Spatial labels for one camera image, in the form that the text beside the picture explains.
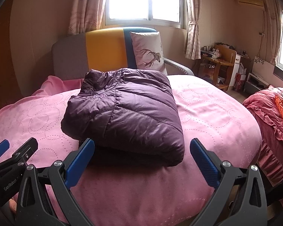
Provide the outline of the purple quilted down jacket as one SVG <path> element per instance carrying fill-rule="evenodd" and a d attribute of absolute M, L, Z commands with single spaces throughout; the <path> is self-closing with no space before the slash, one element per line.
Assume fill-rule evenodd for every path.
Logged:
<path fill-rule="evenodd" d="M 155 70 L 91 70 L 72 96 L 62 131 L 95 143 L 96 161 L 176 166 L 183 161 L 183 130 L 166 75 Z"/>

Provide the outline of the bedroom window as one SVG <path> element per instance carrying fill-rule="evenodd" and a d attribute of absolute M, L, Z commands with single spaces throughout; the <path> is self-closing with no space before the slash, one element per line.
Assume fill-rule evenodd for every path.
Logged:
<path fill-rule="evenodd" d="M 185 0 L 106 0 L 105 26 L 166 26 L 183 29 Z"/>

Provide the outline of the pink bed cover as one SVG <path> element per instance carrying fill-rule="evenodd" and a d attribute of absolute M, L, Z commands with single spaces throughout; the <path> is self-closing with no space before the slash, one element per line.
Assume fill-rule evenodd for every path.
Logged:
<path fill-rule="evenodd" d="M 168 77 L 178 107 L 185 146 L 197 138 L 221 160 L 246 168 L 258 159 L 262 138 L 257 121 L 242 104 L 210 83 L 187 75 Z M 50 166 L 78 148 L 61 130 L 67 102 L 81 80 L 49 76 L 33 95 L 0 110 L 0 142 L 8 159 L 29 138 L 39 147 L 29 162 Z M 90 165 L 72 193 L 95 225 L 176 225 L 202 209 L 213 189 L 190 151 L 175 167 Z"/>

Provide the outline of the orange wooden wardrobe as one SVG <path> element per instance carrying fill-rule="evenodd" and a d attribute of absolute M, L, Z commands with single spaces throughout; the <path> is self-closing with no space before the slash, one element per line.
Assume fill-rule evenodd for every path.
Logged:
<path fill-rule="evenodd" d="M 0 109 L 22 97 L 13 66 L 10 46 L 10 21 L 14 0 L 0 7 Z"/>

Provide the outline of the red ruffled bedding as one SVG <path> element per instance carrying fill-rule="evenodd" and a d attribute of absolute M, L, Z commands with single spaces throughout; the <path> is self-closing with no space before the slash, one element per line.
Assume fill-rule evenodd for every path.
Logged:
<path fill-rule="evenodd" d="M 262 146 L 258 165 L 272 186 L 283 181 L 283 118 L 276 105 L 277 97 L 283 97 L 283 88 L 269 87 L 243 102 L 259 125 Z"/>

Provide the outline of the red paper bag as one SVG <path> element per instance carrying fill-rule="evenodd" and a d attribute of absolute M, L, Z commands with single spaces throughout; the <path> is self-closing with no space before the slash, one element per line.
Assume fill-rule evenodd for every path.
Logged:
<path fill-rule="evenodd" d="M 239 92 L 242 90 L 244 83 L 245 83 L 246 75 L 242 75 L 240 73 L 236 73 L 235 76 L 235 83 L 234 83 L 234 90 Z"/>

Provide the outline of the grey bedside cabinet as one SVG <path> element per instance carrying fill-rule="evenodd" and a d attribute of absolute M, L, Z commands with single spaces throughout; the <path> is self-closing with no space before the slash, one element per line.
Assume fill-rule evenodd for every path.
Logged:
<path fill-rule="evenodd" d="M 269 83 L 262 80 L 259 76 L 249 73 L 244 84 L 244 92 L 250 95 L 269 88 Z"/>

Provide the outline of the wooden desk shelf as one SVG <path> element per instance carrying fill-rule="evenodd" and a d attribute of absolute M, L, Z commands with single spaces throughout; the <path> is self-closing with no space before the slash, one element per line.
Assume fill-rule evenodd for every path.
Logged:
<path fill-rule="evenodd" d="M 201 50 L 202 62 L 208 61 L 214 66 L 212 84 L 226 92 L 229 89 L 237 52 L 224 44 L 216 44 L 211 51 Z M 225 72 L 224 81 L 218 81 L 220 70 Z"/>

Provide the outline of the grey yellow blue headboard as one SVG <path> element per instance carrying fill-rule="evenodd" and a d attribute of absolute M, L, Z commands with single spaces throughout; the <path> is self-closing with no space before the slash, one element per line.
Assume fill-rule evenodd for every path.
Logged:
<path fill-rule="evenodd" d="M 84 78 L 91 69 L 136 69 L 130 33 L 155 31 L 149 27 L 113 27 L 65 37 L 52 46 L 54 74 L 72 80 Z"/>

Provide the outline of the pink curtain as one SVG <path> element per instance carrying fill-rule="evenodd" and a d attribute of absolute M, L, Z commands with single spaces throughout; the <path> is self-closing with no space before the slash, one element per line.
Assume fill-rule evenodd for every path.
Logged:
<path fill-rule="evenodd" d="M 104 16 L 106 0 L 73 0 L 68 35 L 98 30 Z"/>
<path fill-rule="evenodd" d="M 187 35 L 185 40 L 185 57 L 191 60 L 201 58 L 199 16 L 201 11 L 201 0 L 187 0 Z"/>

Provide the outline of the deer print pillow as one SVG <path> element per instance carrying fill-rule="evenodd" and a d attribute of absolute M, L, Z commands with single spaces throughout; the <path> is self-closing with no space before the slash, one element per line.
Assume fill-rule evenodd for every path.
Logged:
<path fill-rule="evenodd" d="M 130 33 L 136 66 L 167 75 L 159 32 Z"/>

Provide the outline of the pink left curtain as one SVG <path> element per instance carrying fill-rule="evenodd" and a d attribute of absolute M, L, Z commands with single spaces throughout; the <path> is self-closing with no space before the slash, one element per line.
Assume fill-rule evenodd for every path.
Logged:
<path fill-rule="evenodd" d="M 106 0 L 73 0 L 68 35 L 98 30 L 104 16 Z"/>

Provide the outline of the far right curtain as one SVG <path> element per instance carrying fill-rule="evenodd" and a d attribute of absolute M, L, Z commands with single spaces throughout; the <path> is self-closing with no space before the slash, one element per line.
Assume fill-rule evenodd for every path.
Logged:
<path fill-rule="evenodd" d="M 282 40 L 282 5 L 279 0 L 265 0 L 271 39 L 270 64 L 276 66 Z"/>

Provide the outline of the grey metal bed rail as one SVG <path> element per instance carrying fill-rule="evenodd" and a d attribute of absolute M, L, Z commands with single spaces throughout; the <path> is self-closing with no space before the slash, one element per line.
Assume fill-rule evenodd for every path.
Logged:
<path fill-rule="evenodd" d="M 170 59 L 164 58 L 164 63 L 167 64 L 168 66 L 171 66 L 173 68 L 176 68 L 177 70 L 179 70 L 181 72 L 182 75 L 190 75 L 190 76 L 194 76 L 194 73 L 191 69 L 189 69 L 188 67 L 179 64 L 175 61 L 172 61 Z"/>

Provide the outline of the wall air conditioner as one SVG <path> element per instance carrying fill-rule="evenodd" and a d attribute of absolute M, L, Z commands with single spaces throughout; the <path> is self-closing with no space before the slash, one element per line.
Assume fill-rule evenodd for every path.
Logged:
<path fill-rule="evenodd" d="M 262 11 L 265 10 L 265 5 L 262 0 L 237 0 L 238 4 L 250 6 L 252 8 L 260 9 Z"/>

